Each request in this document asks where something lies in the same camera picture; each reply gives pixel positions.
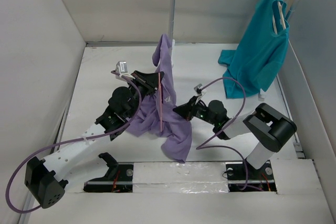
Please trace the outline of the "pink wire hanger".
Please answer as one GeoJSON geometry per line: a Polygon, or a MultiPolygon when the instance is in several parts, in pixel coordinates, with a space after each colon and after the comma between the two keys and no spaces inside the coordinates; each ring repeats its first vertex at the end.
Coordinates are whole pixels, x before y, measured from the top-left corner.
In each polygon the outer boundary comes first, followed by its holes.
{"type": "Polygon", "coordinates": [[[158,86],[158,93],[159,93],[159,119],[160,119],[160,132],[163,131],[163,119],[162,119],[162,85],[161,85],[161,72],[158,72],[159,78],[159,86],[158,86]]]}

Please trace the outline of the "purple t-shirt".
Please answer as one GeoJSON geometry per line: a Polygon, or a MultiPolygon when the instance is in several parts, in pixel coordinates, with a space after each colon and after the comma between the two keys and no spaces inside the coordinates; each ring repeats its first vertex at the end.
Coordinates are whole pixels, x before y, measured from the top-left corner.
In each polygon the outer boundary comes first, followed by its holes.
{"type": "Polygon", "coordinates": [[[146,96],[142,100],[140,110],[127,131],[136,137],[148,132],[166,138],[161,145],[163,153],[176,162],[185,163],[192,145],[192,125],[173,112],[176,107],[176,92],[173,81],[171,48],[172,41],[168,35],[163,34],[152,55],[156,71],[164,72],[161,81],[163,131],[160,132],[158,92],[146,96]]]}

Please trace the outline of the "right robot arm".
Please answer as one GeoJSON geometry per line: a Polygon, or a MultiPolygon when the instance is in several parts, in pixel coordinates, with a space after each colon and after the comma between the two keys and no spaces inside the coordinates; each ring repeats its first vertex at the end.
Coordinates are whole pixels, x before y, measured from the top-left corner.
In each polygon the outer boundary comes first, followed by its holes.
{"type": "Polygon", "coordinates": [[[242,166],[243,174],[248,178],[259,175],[264,163],[278,153],[297,131],[294,121],[266,103],[259,104],[250,114],[229,118],[221,101],[212,100],[206,105],[194,96],[173,111],[187,121],[196,117],[211,124],[216,137],[221,140],[251,133],[258,144],[242,166]]]}

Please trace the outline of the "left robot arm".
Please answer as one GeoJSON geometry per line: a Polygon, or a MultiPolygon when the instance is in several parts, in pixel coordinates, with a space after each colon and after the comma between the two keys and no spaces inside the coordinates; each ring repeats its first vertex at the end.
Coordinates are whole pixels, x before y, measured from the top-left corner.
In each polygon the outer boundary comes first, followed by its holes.
{"type": "Polygon", "coordinates": [[[155,94],[164,72],[116,73],[128,86],[116,88],[108,106],[82,137],[61,142],[60,150],[41,159],[33,154],[26,164],[25,185],[43,209],[60,201],[69,184],[71,170],[101,146],[120,136],[137,115],[141,103],[155,94]]]}

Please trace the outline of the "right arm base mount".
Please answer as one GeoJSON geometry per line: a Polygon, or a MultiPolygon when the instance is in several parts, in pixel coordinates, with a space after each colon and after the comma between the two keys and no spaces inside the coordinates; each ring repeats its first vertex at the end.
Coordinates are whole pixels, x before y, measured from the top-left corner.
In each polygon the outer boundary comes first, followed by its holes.
{"type": "Polygon", "coordinates": [[[226,170],[222,176],[227,179],[230,193],[277,191],[270,161],[266,161],[260,169],[255,169],[247,164],[247,172],[242,161],[226,162],[225,166],[226,170]]]}

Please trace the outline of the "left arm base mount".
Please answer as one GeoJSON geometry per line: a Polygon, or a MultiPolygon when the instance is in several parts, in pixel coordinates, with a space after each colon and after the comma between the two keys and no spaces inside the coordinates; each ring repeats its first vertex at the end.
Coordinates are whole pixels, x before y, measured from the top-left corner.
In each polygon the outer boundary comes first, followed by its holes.
{"type": "Polygon", "coordinates": [[[132,193],[134,163],[118,163],[109,153],[98,157],[104,160],[107,171],[103,176],[84,183],[86,193],[132,193]]]}

